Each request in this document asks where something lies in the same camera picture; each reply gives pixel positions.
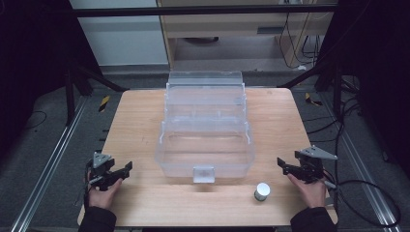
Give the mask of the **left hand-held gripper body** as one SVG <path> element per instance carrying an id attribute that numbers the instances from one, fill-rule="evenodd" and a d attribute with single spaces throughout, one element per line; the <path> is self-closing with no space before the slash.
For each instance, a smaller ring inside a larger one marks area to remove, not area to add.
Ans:
<path id="1" fill-rule="evenodd" d="M 115 164 L 111 155 L 95 152 L 86 167 L 89 171 L 88 183 L 92 187 L 98 187 L 102 191 L 108 190 L 110 183 L 110 168 Z"/>

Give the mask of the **black horizontal bar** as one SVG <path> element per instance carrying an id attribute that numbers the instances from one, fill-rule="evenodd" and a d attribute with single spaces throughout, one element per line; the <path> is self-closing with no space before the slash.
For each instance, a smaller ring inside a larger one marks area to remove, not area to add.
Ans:
<path id="1" fill-rule="evenodd" d="M 235 15 L 335 12 L 338 4 L 187 6 L 118 9 L 74 9 L 57 11 L 59 15 L 76 17 L 148 16 L 148 15 Z"/>

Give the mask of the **white cabinet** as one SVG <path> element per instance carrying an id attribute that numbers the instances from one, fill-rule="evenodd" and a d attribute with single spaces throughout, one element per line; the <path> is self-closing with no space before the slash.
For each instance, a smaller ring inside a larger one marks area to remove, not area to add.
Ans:
<path id="1" fill-rule="evenodd" d="M 156 0 L 70 0 L 75 10 L 150 8 Z M 79 19 L 100 66 L 167 65 L 160 19 L 151 16 Z"/>

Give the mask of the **small white round tin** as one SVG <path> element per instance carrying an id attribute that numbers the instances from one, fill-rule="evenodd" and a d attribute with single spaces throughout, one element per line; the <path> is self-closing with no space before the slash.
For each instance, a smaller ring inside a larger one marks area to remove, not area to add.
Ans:
<path id="1" fill-rule="evenodd" d="M 257 201 L 265 201 L 267 197 L 270 195 L 270 193 L 271 193 L 271 188 L 268 184 L 259 183 L 256 186 L 253 196 Z"/>

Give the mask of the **aluminium floor rail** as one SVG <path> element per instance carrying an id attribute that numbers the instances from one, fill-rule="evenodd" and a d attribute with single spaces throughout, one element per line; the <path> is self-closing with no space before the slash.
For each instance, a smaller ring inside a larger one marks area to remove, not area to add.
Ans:
<path id="1" fill-rule="evenodd" d="M 44 194 L 59 165 L 59 162 L 71 141 L 88 100 L 88 97 L 79 98 L 78 105 L 74 109 L 73 119 L 64 127 L 64 130 L 56 143 L 42 174 L 40 175 L 23 208 L 11 226 L 10 232 L 26 232 L 28 229 L 34 214 L 42 202 Z"/>
<path id="2" fill-rule="evenodd" d="M 374 178 L 360 158 L 351 136 L 342 125 L 337 125 L 337 129 L 339 134 L 337 135 L 336 151 L 338 151 L 338 146 L 342 145 L 355 174 L 361 180 L 361 185 L 378 222 L 383 225 L 384 232 L 402 232 L 398 225 L 398 216 L 394 215 L 381 189 L 371 186 L 374 183 Z"/>

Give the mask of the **light wooden desk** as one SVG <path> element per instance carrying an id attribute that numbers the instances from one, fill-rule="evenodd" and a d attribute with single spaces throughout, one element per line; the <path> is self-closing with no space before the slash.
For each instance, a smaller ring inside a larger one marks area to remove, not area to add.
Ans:
<path id="1" fill-rule="evenodd" d="M 160 7 L 334 4 L 337 0 L 156 0 Z M 170 66 L 183 38 L 274 36 L 287 65 L 302 62 L 299 54 L 309 36 L 324 36 L 333 13 L 163 15 L 161 26 Z"/>

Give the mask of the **person's right hand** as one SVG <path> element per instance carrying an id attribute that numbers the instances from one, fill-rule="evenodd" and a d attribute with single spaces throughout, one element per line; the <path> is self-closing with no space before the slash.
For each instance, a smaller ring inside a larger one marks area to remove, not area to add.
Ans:
<path id="1" fill-rule="evenodd" d="M 287 178 L 297 187 L 306 205 L 309 208 L 325 207 L 326 186 L 322 181 L 316 181 L 311 184 L 305 184 L 297 179 L 292 174 L 288 174 Z"/>

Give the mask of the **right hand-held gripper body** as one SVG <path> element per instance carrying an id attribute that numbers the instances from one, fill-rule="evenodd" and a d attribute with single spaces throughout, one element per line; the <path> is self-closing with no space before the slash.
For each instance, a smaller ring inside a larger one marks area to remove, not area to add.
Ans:
<path id="1" fill-rule="evenodd" d="M 294 176 L 306 184 L 316 182 L 324 177 L 322 160 L 337 160 L 336 155 L 316 146 L 296 151 L 295 158 L 299 161 L 300 166 Z"/>

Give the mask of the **dark curtain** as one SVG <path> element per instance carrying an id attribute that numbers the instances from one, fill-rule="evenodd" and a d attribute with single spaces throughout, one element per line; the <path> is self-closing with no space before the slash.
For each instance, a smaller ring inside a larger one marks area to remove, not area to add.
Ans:
<path id="1" fill-rule="evenodd" d="M 360 99 L 410 178 L 410 0 L 338 0 L 319 59 L 360 80 Z"/>
<path id="2" fill-rule="evenodd" d="M 70 0 L 0 0 L 0 160 L 23 131 L 35 100 L 64 86 L 41 10 L 69 10 Z"/>

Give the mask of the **black metal stand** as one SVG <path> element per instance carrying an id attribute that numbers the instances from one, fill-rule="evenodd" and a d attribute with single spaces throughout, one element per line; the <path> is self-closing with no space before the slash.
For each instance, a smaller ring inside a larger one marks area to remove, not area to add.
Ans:
<path id="1" fill-rule="evenodd" d="M 293 88 L 304 80 L 317 75 L 318 79 L 314 84 L 316 91 L 323 92 L 333 86 L 333 112 L 338 119 L 341 119 L 341 79 L 342 68 L 339 61 L 320 61 L 312 69 L 300 74 L 296 78 L 279 85 L 279 88 Z"/>
<path id="2" fill-rule="evenodd" d="M 81 96 L 90 96 L 93 93 L 93 88 L 89 83 L 88 79 L 98 81 L 105 87 L 115 91 L 115 92 L 125 92 L 127 88 L 121 87 L 101 74 L 97 74 L 85 67 L 79 65 L 76 61 L 71 61 L 68 63 L 68 69 L 65 74 L 65 90 L 66 90 L 66 104 L 67 104 L 67 123 L 68 126 L 74 119 L 75 109 L 74 109 L 74 91 L 76 88 Z"/>

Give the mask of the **person's left hand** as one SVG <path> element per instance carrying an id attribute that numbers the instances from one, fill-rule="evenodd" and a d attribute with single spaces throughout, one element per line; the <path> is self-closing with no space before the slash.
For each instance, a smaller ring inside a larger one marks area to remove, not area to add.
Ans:
<path id="1" fill-rule="evenodd" d="M 98 207 L 109 210 L 113 199 L 123 183 L 122 179 L 118 179 L 108 190 L 99 190 L 93 186 L 89 186 L 87 193 L 87 203 L 89 207 Z"/>

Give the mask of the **clear plastic storage box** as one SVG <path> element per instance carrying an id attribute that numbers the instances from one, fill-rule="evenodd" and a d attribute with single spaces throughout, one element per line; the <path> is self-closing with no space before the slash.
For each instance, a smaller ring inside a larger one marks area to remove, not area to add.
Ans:
<path id="1" fill-rule="evenodd" d="M 167 177 L 244 178 L 255 159 L 240 72 L 171 72 L 155 161 Z"/>

